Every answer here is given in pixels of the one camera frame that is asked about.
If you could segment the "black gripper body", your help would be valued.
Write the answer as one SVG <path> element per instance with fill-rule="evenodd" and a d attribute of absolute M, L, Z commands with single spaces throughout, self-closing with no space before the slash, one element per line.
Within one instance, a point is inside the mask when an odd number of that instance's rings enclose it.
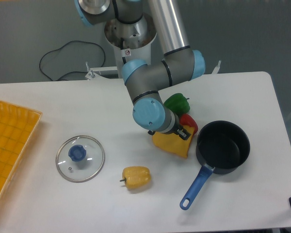
<path fill-rule="evenodd" d="M 164 134 L 177 134 L 180 130 L 179 118 L 175 114 L 165 114 L 148 120 L 148 127 L 151 134 L 160 132 Z"/>

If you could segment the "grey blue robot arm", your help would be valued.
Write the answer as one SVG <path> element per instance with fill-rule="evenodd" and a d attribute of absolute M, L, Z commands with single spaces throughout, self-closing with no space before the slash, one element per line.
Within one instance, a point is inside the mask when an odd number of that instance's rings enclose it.
<path fill-rule="evenodd" d="M 105 23 L 119 77 L 133 103 L 133 119 L 150 134 L 190 133 L 177 114 L 164 106 L 159 91 L 202 76 L 205 61 L 193 50 L 175 0 L 151 0 L 150 14 L 140 0 L 77 0 L 85 25 Z"/>

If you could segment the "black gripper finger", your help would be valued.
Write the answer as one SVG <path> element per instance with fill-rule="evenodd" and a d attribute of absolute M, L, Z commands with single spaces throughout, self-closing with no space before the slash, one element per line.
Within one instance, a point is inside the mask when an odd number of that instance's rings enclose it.
<path fill-rule="evenodd" d="M 189 133 L 185 128 L 178 129 L 177 133 L 182 140 L 188 140 L 191 136 L 191 133 Z"/>

